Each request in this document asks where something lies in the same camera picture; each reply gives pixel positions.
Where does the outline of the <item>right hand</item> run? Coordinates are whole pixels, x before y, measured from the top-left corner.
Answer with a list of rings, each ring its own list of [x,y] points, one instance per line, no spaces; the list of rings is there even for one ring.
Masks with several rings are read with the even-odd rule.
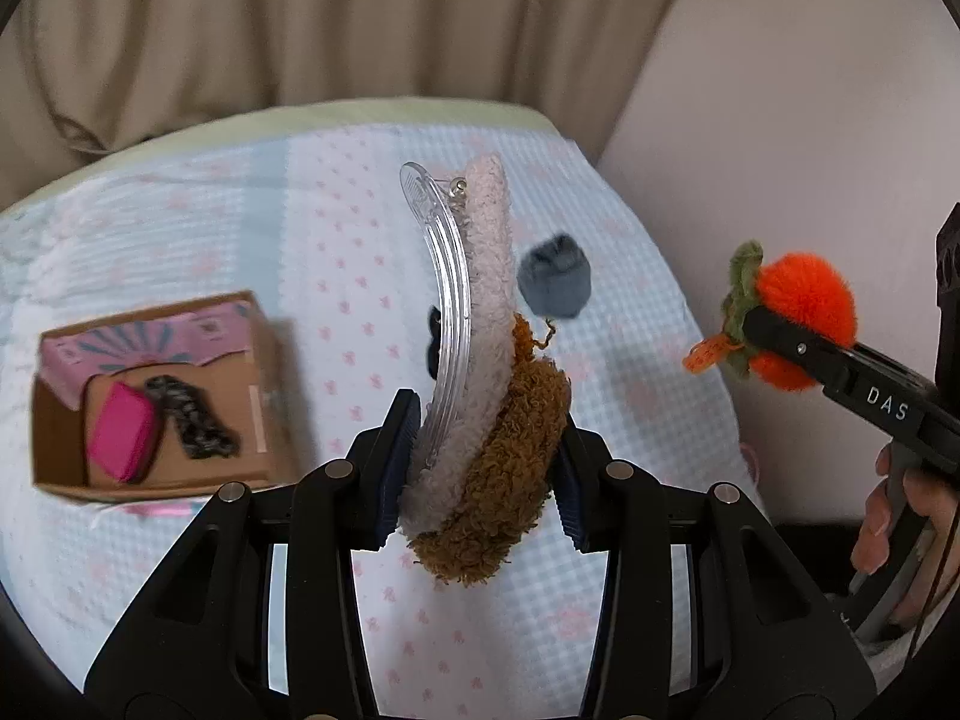
[[[864,642],[889,626],[909,629],[952,591],[958,577],[958,493],[921,470],[907,447],[877,460],[880,484],[866,500],[853,550],[856,577],[846,614]]]

